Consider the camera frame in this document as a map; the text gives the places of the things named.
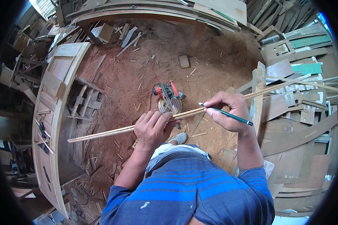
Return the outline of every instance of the red saw handle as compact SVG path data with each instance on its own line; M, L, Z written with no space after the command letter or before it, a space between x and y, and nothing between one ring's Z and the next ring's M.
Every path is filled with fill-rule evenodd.
M175 97L179 97L177 88L175 87L173 81L170 81L170 86L171 86L171 88L173 89L173 92L174 92Z

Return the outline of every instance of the left hand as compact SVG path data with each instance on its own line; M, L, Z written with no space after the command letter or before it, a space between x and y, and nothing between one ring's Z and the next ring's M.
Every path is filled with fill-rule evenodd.
M134 127L134 133L138 137L136 148L151 153L161 146L169 138L175 124L181 121L167 123L172 115L171 112L162 114L159 111L143 114Z

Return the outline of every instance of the white shoe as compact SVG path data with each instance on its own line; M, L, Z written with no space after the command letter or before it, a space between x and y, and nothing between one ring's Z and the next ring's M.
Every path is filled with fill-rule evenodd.
M178 142L178 145L180 145L180 144L183 144L187 140L187 137L188 137L187 134L183 132L175 136L170 141L168 141L168 143L175 140Z

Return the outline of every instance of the sawdust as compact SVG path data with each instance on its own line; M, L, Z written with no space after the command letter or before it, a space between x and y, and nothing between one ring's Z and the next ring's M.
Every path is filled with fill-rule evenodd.
M130 20L118 20L116 26L128 21ZM101 47L93 46L89 50L77 72L78 76L89 80L100 58L107 54L99 68L103 75L96 83L108 96L93 122L100 124L99 132L130 126L143 113L157 109L158 97L151 97L156 83L167 83L170 80L175 83L177 90L187 96L183 100L184 112L197 108L198 102L205 102L215 92L225 91L231 86L236 89L249 82L252 70L262 60L258 43L248 30L242 29L236 33L224 31L223 36L217 36L214 30L207 27L194 58L189 58L191 67L182 69L179 56L187 54L190 38L194 34L193 26L153 20L130 22L139 31L151 30L152 33L149 37L140 38L136 47L129 47L121 56L115 57L115 61L114 56L121 48L116 44L119 34L113 33L111 43ZM196 70L192 76L190 72L194 68ZM138 111L132 102L136 106L141 103ZM204 118L208 121L202 119L194 134L207 134L191 138L189 144L197 144L212 156L214 162L218 162L223 147L236 148L237 134L224 130L208 115ZM187 118L182 125L189 123L191 128L195 121L196 117ZM181 129L174 128L171 137L180 132ZM96 166L104 165L108 172L112 168L111 163L127 160L133 152L135 139L133 132L95 139L91 153L98 157ZM106 173L101 172L100 177L92 180L91 187L98 190L97 195L102 191L109 193L113 183L105 177Z

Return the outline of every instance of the green pencil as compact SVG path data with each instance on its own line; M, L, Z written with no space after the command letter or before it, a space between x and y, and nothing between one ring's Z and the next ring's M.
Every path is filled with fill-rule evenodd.
M214 107L208 107L208 108L211 108L211 109L214 109L214 110L216 110L216 111L219 111L219 112L221 112L222 114L224 114L224 115L226 115L226 116L228 116L228 117L230 117L230 118L236 119L236 120L238 120L238 121L240 121L240 122L243 122L243 123L245 123L245 124L248 124L248 125L251 125L251 126L253 125L252 122L250 122L250 121L248 121L248 120L246 120L246 119L240 118L240 117L238 117L238 116L235 116L235 115L233 115L233 114L227 113L227 112L225 112L225 111L223 111L223 110L220 110L220 109L217 109L217 108L214 108Z

